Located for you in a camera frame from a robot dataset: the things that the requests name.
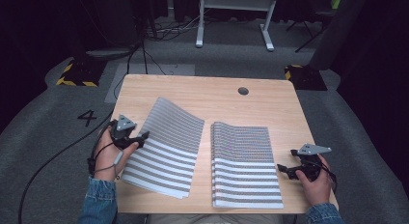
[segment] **person's right hand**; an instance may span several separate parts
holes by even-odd
[[[325,158],[320,154],[318,156],[321,159],[322,163],[325,164],[329,169],[330,166]],[[321,203],[329,203],[331,193],[331,177],[325,170],[321,169],[318,178],[313,182],[310,182],[310,180],[301,170],[297,170],[295,174],[303,184],[306,198],[312,206]]]

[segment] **cable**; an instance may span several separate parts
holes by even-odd
[[[117,95],[115,94],[115,92],[117,91],[117,88],[120,86],[121,82],[125,79],[125,77],[129,74],[129,68],[130,68],[130,59],[132,58],[133,54],[136,52],[137,49],[135,49],[133,52],[131,52],[129,54],[127,63],[126,63],[126,74],[123,75],[123,78],[118,82],[118,84],[115,86],[114,88],[114,97],[115,99],[118,99]]]
[[[294,219],[292,219],[292,224],[296,224],[296,223],[297,223],[297,218],[298,218],[298,215],[297,215],[297,214],[294,214]]]
[[[113,145],[114,142],[112,142],[111,144],[107,144],[104,147],[101,148],[101,150],[99,150],[99,152],[96,154],[96,156],[94,157],[94,160],[96,161],[96,159],[99,157],[99,154],[102,152],[102,150],[108,148],[109,146]]]
[[[149,36],[149,34],[151,34],[152,31],[147,31],[147,34],[148,34],[147,39],[150,40],[150,41],[154,41],[154,42],[170,41],[170,40],[175,39],[176,37],[178,37],[180,34],[184,34],[184,33],[187,33],[188,31],[190,31],[190,30],[192,30],[192,29],[198,28],[199,25],[198,25],[198,26],[193,26],[194,24],[198,23],[198,19],[199,19],[199,16],[196,16],[194,19],[192,19],[192,20],[190,20],[190,21],[188,21],[188,22],[185,22],[185,23],[183,23],[183,24],[180,24],[180,23],[179,23],[177,26],[174,26],[174,27],[169,28],[169,26],[171,26],[171,25],[174,23],[174,22],[171,22],[171,23],[168,25],[168,27],[163,28],[163,29],[158,29],[158,30],[156,30],[156,33],[163,33],[163,34],[162,34],[162,38],[154,38],[154,37],[151,37],[151,36]],[[165,37],[167,37],[167,36],[170,35],[170,34],[175,34],[175,35],[174,35],[173,37],[169,38],[169,39],[165,39]]]
[[[85,134],[84,136],[82,136],[81,138],[79,138],[78,140],[74,141],[73,143],[71,143],[70,145],[68,145],[67,147],[63,148],[62,150],[60,150],[59,152],[57,152],[56,154],[54,154],[51,158],[49,158],[37,171],[36,173],[31,177],[31,179],[27,182],[23,194],[21,196],[20,199],[20,205],[18,208],[18,223],[22,224],[22,213],[23,213],[23,205],[24,205],[24,199],[25,196],[27,194],[27,191],[31,185],[31,183],[33,182],[33,180],[36,178],[36,176],[39,174],[39,172],[45,167],[47,166],[52,160],[54,160],[57,156],[59,156],[60,154],[62,154],[63,152],[65,152],[66,150],[70,149],[71,147],[73,147],[74,145],[78,144],[79,142],[81,142],[82,140],[84,140],[85,138],[87,138],[88,136],[90,136],[94,131],[96,131],[100,126],[102,126],[106,120],[108,120],[111,116],[112,113],[114,112],[114,110],[112,110],[106,117],[105,119],[103,119],[103,121],[98,124],[96,127],[94,127],[90,132],[88,132],[87,134]]]
[[[147,56],[145,55],[145,44],[142,42],[142,51],[144,52],[145,73],[148,74]]]
[[[110,168],[114,168],[114,167],[115,167],[115,164],[113,164],[113,165],[111,165],[111,166],[108,166],[108,167],[106,167],[106,168],[102,168],[102,169],[95,170],[94,173],[100,172],[100,171],[103,171],[103,170],[107,170],[107,169],[110,169]]]
[[[159,67],[159,69],[160,69],[160,71],[163,73],[163,75],[167,75],[167,74],[163,71],[163,69],[159,66],[159,64],[157,64],[157,63],[153,60],[153,57],[152,57],[152,56],[150,56],[150,59]]]
[[[334,183],[334,189],[333,189],[333,190],[334,190],[334,194],[337,192],[337,187],[338,187],[337,176],[336,176],[333,172],[330,171],[330,169],[327,167],[327,165],[325,165],[325,164],[317,164],[317,163],[312,162],[312,161],[309,161],[309,160],[302,160],[301,163],[309,163],[309,164],[312,164],[312,165],[314,165],[314,166],[316,166],[316,167],[319,167],[319,168],[323,169],[325,172],[327,172],[327,173],[329,174],[331,180],[332,180],[333,183]]]

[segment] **white and gray striped fabric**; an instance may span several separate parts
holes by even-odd
[[[204,124],[159,98],[140,131],[149,131],[150,138],[129,158],[122,179],[179,199],[188,197]]]
[[[211,128],[213,207],[282,209],[268,128]]]

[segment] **printed number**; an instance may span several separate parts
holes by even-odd
[[[85,126],[88,127],[91,120],[96,120],[96,117],[93,117],[93,115],[94,115],[94,111],[89,110],[89,111],[85,112],[84,114],[78,116],[78,120],[86,120],[87,123],[85,124]]]

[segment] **white metal stand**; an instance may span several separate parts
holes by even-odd
[[[265,45],[268,51],[273,51],[273,42],[268,34],[268,26],[270,24],[271,15],[273,14],[276,0],[201,0],[200,20],[198,28],[198,37],[196,39],[196,46],[202,47],[204,45],[205,32],[205,8],[211,9],[230,9],[230,10],[249,10],[249,11],[263,11],[267,12],[265,24],[260,25],[262,36],[264,37]]]

